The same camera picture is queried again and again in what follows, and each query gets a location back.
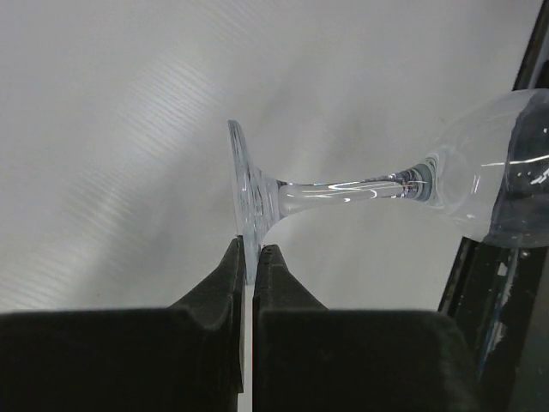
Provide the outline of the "clear wine glass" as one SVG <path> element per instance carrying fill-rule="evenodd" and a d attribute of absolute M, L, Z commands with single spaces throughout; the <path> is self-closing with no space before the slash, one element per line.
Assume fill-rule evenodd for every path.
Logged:
<path fill-rule="evenodd" d="M 297 184 L 252 163 L 244 132 L 228 122 L 238 233 L 253 284 L 262 241 L 278 221 L 307 209 L 374 199 L 425 204 L 469 239 L 502 248 L 548 244 L 548 92 L 515 90 L 451 123 L 417 165 L 340 183 Z"/>

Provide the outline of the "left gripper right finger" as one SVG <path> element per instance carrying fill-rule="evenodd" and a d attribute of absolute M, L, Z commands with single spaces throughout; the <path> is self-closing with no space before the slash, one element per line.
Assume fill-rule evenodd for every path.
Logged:
<path fill-rule="evenodd" d="M 262 249 L 253 295 L 255 411 L 477 411 L 455 322 L 438 312 L 336 310 Z"/>

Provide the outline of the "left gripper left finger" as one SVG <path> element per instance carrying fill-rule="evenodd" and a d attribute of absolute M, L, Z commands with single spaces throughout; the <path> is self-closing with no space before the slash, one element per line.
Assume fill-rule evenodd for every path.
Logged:
<path fill-rule="evenodd" d="M 161 308 L 1 317 L 4 411 L 234 411 L 244 389 L 244 246 Z"/>

